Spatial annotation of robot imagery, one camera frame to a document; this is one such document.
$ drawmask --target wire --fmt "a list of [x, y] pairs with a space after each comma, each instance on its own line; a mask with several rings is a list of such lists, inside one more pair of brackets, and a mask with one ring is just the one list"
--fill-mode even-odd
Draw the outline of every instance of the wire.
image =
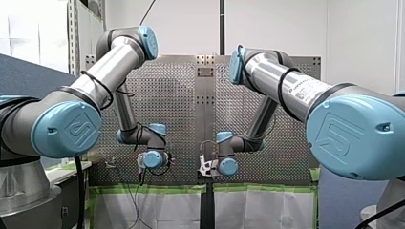
[[138, 185], [138, 187], [137, 187], [137, 190], [136, 190], [136, 192], [135, 192], [135, 197], [134, 197], [134, 196], [132, 195], [131, 187], [129, 186], [129, 183], [124, 180], [124, 178], [123, 178], [123, 176], [122, 176], [122, 174], [121, 174], [120, 169], [119, 169], [118, 167], [116, 167], [116, 169], [117, 169], [117, 174], [118, 174], [118, 176], [119, 176], [119, 179], [121, 180], [121, 183], [123, 183], [124, 185], [126, 185], [126, 188], [128, 189], [129, 195], [131, 196], [131, 200], [132, 200], [132, 202], [134, 203], [134, 206], [135, 206], [135, 209], [136, 209], [136, 217], [137, 217], [137, 218], [135, 219], [134, 224], [132, 224], [132, 225], [128, 228], [128, 229], [132, 229], [132, 228], [134, 228], [135, 225], [137, 225], [137, 223], [138, 223], [138, 211], [137, 211], [137, 208], [138, 208], [138, 207], [137, 207], [137, 203], [136, 203], [136, 197], [137, 197], [139, 185]]
[[148, 171], [149, 171], [149, 173], [151, 173], [151, 175], [158, 177], [158, 176], [163, 176], [165, 173], [167, 173], [167, 171], [169, 171], [169, 169], [170, 169], [170, 164], [168, 164], [166, 169], [163, 172], [159, 173], [159, 174], [154, 173], [151, 169], [148, 169]]
[[[124, 85], [126, 80], [127, 80], [127, 78], [125, 78], [124, 81], [118, 87], [120, 88], [122, 85]], [[128, 97], [134, 97], [135, 96], [135, 94], [133, 94], [133, 93], [123, 92], [123, 91], [118, 90], [118, 89], [116, 89], [116, 92], [119, 93], [119, 94], [127, 94]]]
[[89, 78], [91, 78], [97, 84], [99, 84], [107, 92], [107, 94], [110, 96], [109, 99], [108, 99], [107, 105], [104, 105], [102, 108], [100, 108], [100, 110], [101, 111], [105, 110], [105, 109], [109, 108], [111, 105], [113, 105], [114, 97], [113, 97], [113, 93], [110, 91], [110, 89], [105, 84], [103, 84], [100, 80], [98, 80], [95, 76], [93, 76], [90, 73], [87, 73], [87, 71], [82, 70], [81, 73], [84, 74], [84, 75], [87, 75]]
[[143, 24], [143, 21], [146, 19], [146, 16], [148, 16], [149, 11], [152, 9], [153, 5], [155, 4], [156, 0], [153, 0], [151, 5], [149, 6], [148, 11], [145, 13], [145, 15], [143, 15], [142, 20], [140, 21], [139, 25], [141, 26]]
[[77, 229], [83, 228], [84, 223], [84, 208], [85, 208], [85, 189], [84, 189], [84, 175], [81, 167], [80, 157], [75, 157], [75, 166], [77, 169], [77, 182], [78, 182], [78, 220]]
[[205, 140], [205, 141], [203, 141], [203, 142], [200, 144], [200, 152], [203, 150], [203, 145], [204, 145], [205, 143], [208, 143], [208, 142], [211, 142], [213, 145], [216, 145], [216, 144], [217, 144], [215, 141], [212, 141], [212, 140]]
[[372, 221], [377, 220], [377, 219], [380, 219], [380, 218], [384, 217], [385, 215], [390, 214], [391, 212], [393, 212], [393, 211], [395, 211], [396, 209], [401, 208], [401, 207], [403, 207], [403, 206], [405, 206], [405, 199], [401, 200], [400, 202], [398, 202], [398, 203], [396, 203], [396, 204], [394, 204], [394, 205], [391, 205], [390, 207], [388, 207], [388, 208], [382, 210], [381, 212], [379, 212], [379, 213], [373, 215], [372, 217], [370, 217], [370, 218], [368, 218], [368, 219], [366, 219], [366, 220], [360, 222], [360, 224], [358, 224], [358, 225], [355, 227], [355, 229], [364, 229], [364, 228], [367, 228], [367, 226], [369, 225], [369, 223], [371, 223]]

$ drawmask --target black cable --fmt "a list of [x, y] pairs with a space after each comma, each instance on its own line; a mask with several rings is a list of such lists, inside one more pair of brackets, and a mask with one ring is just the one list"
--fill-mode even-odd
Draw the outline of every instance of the black cable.
[[142, 20], [140, 21], [139, 25], [141, 26], [143, 24], [143, 21], [146, 19], [146, 16], [149, 14], [149, 11], [152, 9], [153, 5], [155, 4], [156, 0], [153, 0], [151, 5], [149, 6], [148, 11], [143, 15]]
[[401, 200], [400, 202], [398, 202], [398, 203], [396, 203], [396, 204], [394, 204], [394, 205], [391, 205], [390, 207], [388, 207], [388, 208], [382, 210], [381, 212], [379, 212], [379, 213], [373, 215], [372, 217], [370, 217], [370, 218], [368, 218], [368, 219], [366, 219], [366, 220], [360, 222], [360, 224], [358, 224], [358, 225], [355, 227], [355, 229], [364, 229], [364, 228], [367, 228], [367, 226], [369, 225], [369, 223], [371, 223], [372, 221], [377, 220], [377, 219], [380, 219], [380, 218], [384, 217], [385, 215], [390, 214], [391, 212], [393, 212], [393, 211], [395, 211], [396, 209], [401, 208], [401, 207], [403, 207], [403, 206], [405, 206], [405, 199]]
[[166, 169], [159, 174], [153, 172], [151, 169], [148, 169], [148, 171], [149, 171], [149, 173], [151, 173], [151, 175], [158, 177], [158, 176], [163, 176], [165, 173], [167, 173], [167, 171], [169, 171], [169, 169], [170, 169], [170, 163], [167, 165]]
[[[124, 85], [124, 83], [126, 82], [126, 79], [127, 79], [127, 78], [125, 78], [124, 81], [118, 86], [119, 88], [120, 88], [122, 85]], [[123, 92], [123, 91], [120, 91], [120, 90], [116, 90], [116, 92], [119, 93], [119, 94], [127, 94], [128, 97], [134, 97], [134, 96], [135, 96], [135, 94], [133, 94], [133, 93]]]
[[81, 167], [80, 157], [75, 157], [75, 166], [77, 169], [77, 182], [78, 182], [78, 220], [77, 229], [82, 229], [84, 224], [84, 208], [85, 208], [85, 189], [84, 189], [84, 175]]
[[131, 200], [132, 200], [132, 202], [134, 203], [134, 207], [135, 207], [135, 209], [136, 209], [136, 219], [135, 219], [135, 222], [134, 222], [134, 224], [132, 224], [128, 229], [132, 229], [132, 228], [134, 228], [135, 227], [135, 225], [137, 225], [137, 223], [138, 223], [138, 213], [137, 213], [137, 204], [136, 204], [136, 197], [137, 197], [137, 193], [138, 193], [138, 189], [139, 188], [137, 188], [137, 190], [136, 190], [136, 192], [135, 192], [135, 197], [132, 195], [132, 191], [131, 191], [131, 187], [129, 186], [129, 182], [128, 181], [125, 181], [125, 179], [123, 178], [123, 176], [122, 176], [122, 173], [121, 173], [121, 171], [120, 171], [120, 169], [118, 168], [118, 167], [116, 167], [116, 169], [117, 169], [117, 174], [118, 174], [118, 176], [119, 176], [119, 179], [120, 179], [120, 181], [121, 181], [121, 183], [123, 183], [124, 185], [126, 185], [126, 188], [128, 189], [128, 192], [129, 192], [129, 195], [131, 196]]
[[289, 110], [289, 108], [287, 107], [287, 105], [286, 105], [286, 103], [284, 102], [284, 99], [283, 99], [283, 82], [284, 82], [284, 79], [286, 78], [286, 76], [287, 76], [289, 73], [291, 73], [291, 72], [300, 72], [300, 70], [299, 70], [299, 69], [296, 69], [296, 68], [290, 68], [290, 69], [288, 69], [287, 71], [285, 71], [285, 72], [280, 76], [279, 83], [278, 83], [278, 85], [277, 85], [277, 94], [278, 94], [278, 99], [279, 99], [280, 106], [283, 108], [283, 110], [284, 110], [289, 116], [291, 116], [292, 118], [294, 118], [295, 120], [300, 121], [300, 120], [298, 119], [298, 117], [295, 116], [295, 114], [293, 114], [293, 113]]
[[101, 81], [99, 81], [97, 78], [95, 78], [92, 74], [87, 73], [87, 71], [82, 70], [81, 73], [87, 75], [89, 78], [91, 78], [97, 84], [99, 84], [110, 96], [107, 105], [104, 105], [102, 108], [100, 108], [100, 110], [101, 111], [105, 110], [105, 109], [109, 108], [111, 105], [113, 105], [114, 97], [113, 97], [113, 93], [110, 91], [110, 89], [107, 86], [105, 86], [105, 84], [103, 84]]

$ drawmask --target perforated metal panel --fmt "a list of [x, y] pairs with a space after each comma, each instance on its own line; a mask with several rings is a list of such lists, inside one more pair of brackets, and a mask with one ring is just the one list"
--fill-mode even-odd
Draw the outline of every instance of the perforated metal panel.
[[[195, 57], [160, 58], [148, 62], [127, 77], [128, 90], [135, 94], [131, 98], [138, 122], [147, 125], [158, 122], [166, 125], [166, 152], [176, 158], [164, 176], [146, 177], [146, 181], [157, 184], [188, 184], [197, 182], [195, 142]], [[103, 114], [102, 136], [98, 145], [100, 162], [92, 169], [92, 183], [105, 185], [122, 182], [116, 169], [108, 169], [105, 160], [117, 158], [117, 167], [124, 181], [139, 180], [137, 154], [146, 151], [145, 146], [126, 146], [117, 143], [119, 129], [114, 110]]]
[[[320, 77], [318, 57], [296, 57], [294, 60], [304, 73]], [[210, 62], [209, 68], [198, 61], [201, 57], [161, 56], [128, 75], [127, 85], [135, 94], [131, 101], [138, 121], [164, 123], [167, 126], [167, 152], [177, 159], [166, 175], [148, 175], [146, 180], [152, 180], [151, 183], [197, 183], [200, 143], [215, 140], [218, 131], [243, 134], [259, 105], [260, 95], [229, 83], [229, 56], [215, 56], [215, 64]], [[198, 75], [202, 67], [215, 68], [214, 75]], [[100, 159], [91, 170], [93, 185], [139, 180], [137, 154], [146, 148], [139, 146], [133, 152], [133, 146], [118, 144], [118, 129], [113, 109], [104, 112], [102, 136], [95, 149]], [[105, 165], [105, 161], [113, 157], [117, 159], [124, 180], [117, 175], [117, 169], [108, 169]], [[241, 165], [238, 175], [216, 178], [216, 181], [308, 184], [309, 168], [316, 165], [305, 140], [303, 124], [281, 109], [277, 111], [273, 132], [266, 138], [266, 148], [254, 154], [237, 154], [237, 158]]]
[[[320, 78], [320, 58], [296, 57], [296, 66], [306, 74]], [[262, 95], [229, 80], [228, 60], [216, 68], [216, 130], [242, 135], [259, 106]], [[310, 183], [309, 168], [314, 161], [305, 138], [304, 124], [289, 117], [282, 108], [276, 111], [273, 131], [265, 139], [261, 152], [238, 153], [240, 171], [233, 177], [218, 177], [219, 182], [257, 182], [277, 184]]]

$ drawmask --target end effector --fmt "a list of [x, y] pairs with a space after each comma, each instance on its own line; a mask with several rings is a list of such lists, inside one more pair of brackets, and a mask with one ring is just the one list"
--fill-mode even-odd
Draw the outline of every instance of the end effector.
[[169, 166], [173, 158], [165, 153], [166, 126], [159, 123], [151, 123], [149, 126], [136, 127], [135, 130], [123, 132], [119, 130], [117, 140], [122, 144], [146, 145], [147, 152], [138, 156], [139, 168], [158, 169]]

